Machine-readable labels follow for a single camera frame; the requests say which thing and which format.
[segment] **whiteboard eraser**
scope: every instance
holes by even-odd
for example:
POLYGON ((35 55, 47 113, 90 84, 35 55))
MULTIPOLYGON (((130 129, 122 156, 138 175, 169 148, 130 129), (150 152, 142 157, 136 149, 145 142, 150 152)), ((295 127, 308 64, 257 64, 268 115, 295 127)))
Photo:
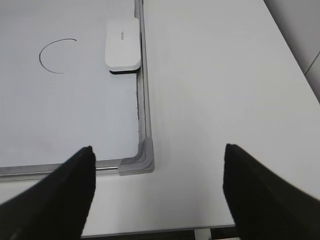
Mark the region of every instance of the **whiteboard eraser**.
POLYGON ((138 71, 141 66, 141 46, 137 18, 115 18, 107 22, 105 63, 112 74, 138 71))

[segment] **white table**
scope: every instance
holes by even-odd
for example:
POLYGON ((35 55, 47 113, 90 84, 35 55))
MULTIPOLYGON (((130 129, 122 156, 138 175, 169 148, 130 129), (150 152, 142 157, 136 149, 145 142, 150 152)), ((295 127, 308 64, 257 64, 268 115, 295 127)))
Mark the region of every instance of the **white table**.
POLYGON ((264 2, 146 0, 144 17, 155 171, 98 176, 83 234, 233 224, 226 143, 320 198, 319 103, 264 2))

